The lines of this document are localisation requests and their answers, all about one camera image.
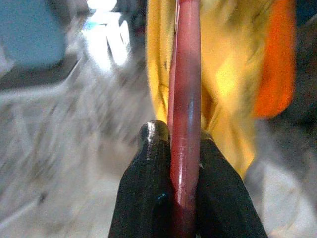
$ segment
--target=orange sleeve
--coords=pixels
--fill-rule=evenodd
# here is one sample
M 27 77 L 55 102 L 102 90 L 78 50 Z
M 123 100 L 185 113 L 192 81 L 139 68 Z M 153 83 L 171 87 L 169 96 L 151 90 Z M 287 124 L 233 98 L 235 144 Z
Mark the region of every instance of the orange sleeve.
M 276 0 L 272 11 L 254 108 L 256 117 L 273 117 L 284 111 L 292 101 L 295 87 L 294 0 Z

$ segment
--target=red rod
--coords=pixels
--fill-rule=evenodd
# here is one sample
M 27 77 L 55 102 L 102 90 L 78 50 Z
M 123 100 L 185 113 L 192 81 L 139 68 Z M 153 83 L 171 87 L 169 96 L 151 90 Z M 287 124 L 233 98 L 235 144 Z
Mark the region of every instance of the red rod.
M 200 160 L 200 0 L 180 0 L 172 123 L 171 179 L 174 237 L 195 237 Z

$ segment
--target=yellow clothing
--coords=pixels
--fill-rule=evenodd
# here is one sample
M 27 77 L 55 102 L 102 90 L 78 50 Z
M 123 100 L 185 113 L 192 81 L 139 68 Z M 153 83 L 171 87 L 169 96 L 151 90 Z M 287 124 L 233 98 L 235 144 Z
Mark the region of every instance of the yellow clothing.
M 202 0 L 202 128 L 244 176 L 254 158 L 253 105 L 272 0 Z M 167 122 L 175 1 L 150 0 L 147 67 L 157 119 Z

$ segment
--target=blue object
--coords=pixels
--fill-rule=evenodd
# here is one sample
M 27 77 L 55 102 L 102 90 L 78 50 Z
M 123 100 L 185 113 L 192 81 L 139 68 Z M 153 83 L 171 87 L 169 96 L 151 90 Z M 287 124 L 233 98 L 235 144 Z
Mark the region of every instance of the blue object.
M 24 69 L 58 64 L 66 41 L 46 0 L 0 0 L 0 38 L 6 54 Z

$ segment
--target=floor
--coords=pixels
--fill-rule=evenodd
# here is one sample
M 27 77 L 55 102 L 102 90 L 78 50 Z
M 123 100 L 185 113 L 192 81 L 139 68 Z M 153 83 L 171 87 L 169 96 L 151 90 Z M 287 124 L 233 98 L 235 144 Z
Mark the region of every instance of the floor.
M 75 26 L 68 52 L 88 60 L 66 93 L 0 106 L 0 237 L 107 237 L 139 128 L 155 118 L 142 38 L 131 51 L 107 45 L 104 25 Z M 316 127 L 256 127 L 245 184 L 269 237 L 317 237 Z

